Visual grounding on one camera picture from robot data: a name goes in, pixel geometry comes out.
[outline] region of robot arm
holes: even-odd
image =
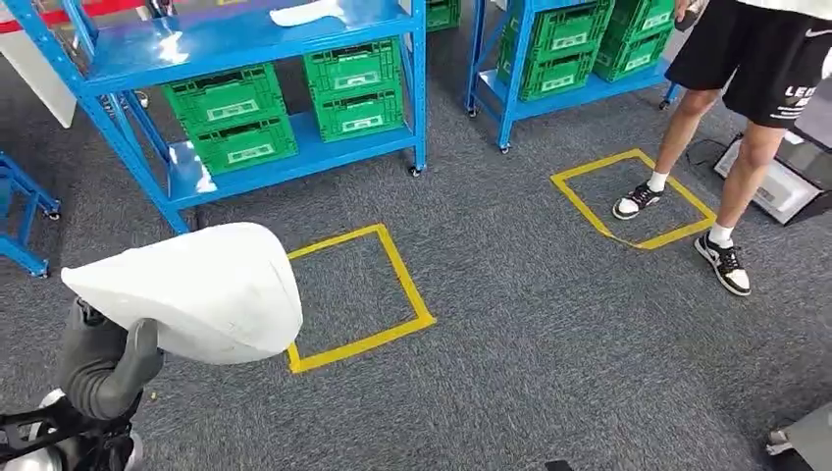
[[[156,321],[141,319],[126,331],[78,298],[64,331],[61,389],[87,417],[120,417],[162,369],[156,342]]]
[[[63,391],[49,394],[41,408],[0,414],[0,464],[8,462],[7,471],[56,469],[50,464],[64,460],[55,455],[59,449],[75,463],[85,456],[108,456],[79,451],[101,447],[102,440],[110,441],[104,448],[116,453],[104,459],[120,461],[130,455],[120,453],[132,448],[130,418],[141,389],[162,368],[156,343],[156,321],[140,319],[125,330],[80,298],[73,301],[59,371]],[[32,429],[25,437],[22,427],[27,425]]]

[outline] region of red stripe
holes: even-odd
[[[99,17],[101,15],[110,15],[111,13],[118,13],[123,10],[131,10],[142,6],[144,6],[143,0],[105,0],[84,5],[83,9],[86,10],[86,13],[90,17]],[[40,18],[46,22],[47,26],[60,25],[70,21],[70,17],[63,10],[52,10],[51,12],[42,13],[40,14]],[[21,29],[18,22],[14,20],[0,23],[0,34],[20,31]]]

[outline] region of white t-shirt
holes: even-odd
[[[786,10],[832,21],[832,0],[739,0],[769,10]]]

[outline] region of yellow tape square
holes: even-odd
[[[410,301],[410,306],[413,308],[416,318],[385,331],[381,331],[377,334],[373,334],[370,337],[356,340],[327,351],[315,353],[314,355],[310,355],[305,358],[300,357],[300,353],[297,351],[297,344],[293,342],[286,350],[288,354],[288,368],[292,373],[302,373],[313,368],[328,365],[344,358],[363,353],[387,342],[400,339],[408,334],[412,334],[416,331],[436,324],[437,320],[431,315],[430,312],[428,312],[428,308],[425,306],[425,301],[422,300],[422,296],[413,284],[410,274],[407,273],[407,267],[405,267],[404,262],[401,261],[398,249],[395,248],[395,244],[392,242],[392,237],[390,237],[390,233],[384,224],[374,224],[372,226],[367,226],[366,228],[353,231],[349,234],[338,235],[336,237],[328,238],[326,240],[313,243],[312,245],[299,248],[290,253],[288,255],[288,259],[294,260],[312,252],[371,234],[376,234],[379,237],[379,241],[382,243],[382,247],[390,260],[390,264],[395,271],[395,275],[401,283],[404,293],[407,295],[407,300]]]
[[[582,166],[569,169],[559,174],[554,174],[551,176],[551,181],[554,183],[555,186],[557,186],[558,189],[560,189],[560,191],[563,192],[563,194],[566,195],[569,201],[571,201],[572,204],[574,204],[575,207],[578,208],[578,211],[580,211],[581,214],[583,214],[584,217],[587,218],[587,221],[589,221],[590,224],[592,224],[593,227],[596,228],[596,230],[599,233],[607,237],[613,238],[615,240],[624,242],[636,248],[643,248],[646,250],[653,250],[655,248],[659,248],[662,245],[665,245],[672,241],[704,231],[705,229],[713,225],[714,221],[716,221],[716,215],[713,214],[713,211],[711,211],[710,208],[705,206],[704,203],[702,203],[698,198],[696,198],[693,193],[691,193],[687,188],[682,186],[682,184],[679,183],[676,179],[670,177],[667,179],[667,182],[670,183],[670,186],[672,186],[673,189],[678,191],[679,194],[681,194],[683,198],[688,200],[689,203],[696,207],[704,215],[704,219],[696,223],[683,226],[679,229],[675,229],[669,233],[657,235],[656,237],[645,240],[643,242],[631,242],[613,234],[612,231],[608,229],[603,222],[600,221],[598,216],[596,216],[596,214],[593,213],[589,206],[587,206],[586,203],[584,203],[584,201],[582,201],[581,198],[578,197],[575,191],[573,191],[572,188],[569,187],[566,181],[573,177],[577,177],[579,175],[583,175],[601,169],[608,165],[612,165],[616,162],[621,162],[625,159],[639,159],[651,169],[655,168],[655,163],[652,161],[650,157],[645,155],[645,153],[642,152],[641,149],[632,149],[628,150],[627,152],[622,152],[620,154],[596,160],[595,162],[590,162],[589,164],[584,164]]]

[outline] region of sneaker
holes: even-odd
[[[749,275],[743,269],[740,259],[737,258],[739,247],[730,246],[723,248],[707,238],[708,233],[694,241],[694,247],[710,265],[713,266],[713,273],[719,282],[729,291],[738,296],[751,294],[751,283]]]
[[[636,186],[627,196],[615,202],[612,207],[612,215],[626,221],[635,218],[639,212],[661,199],[664,191],[653,191],[647,183]]]

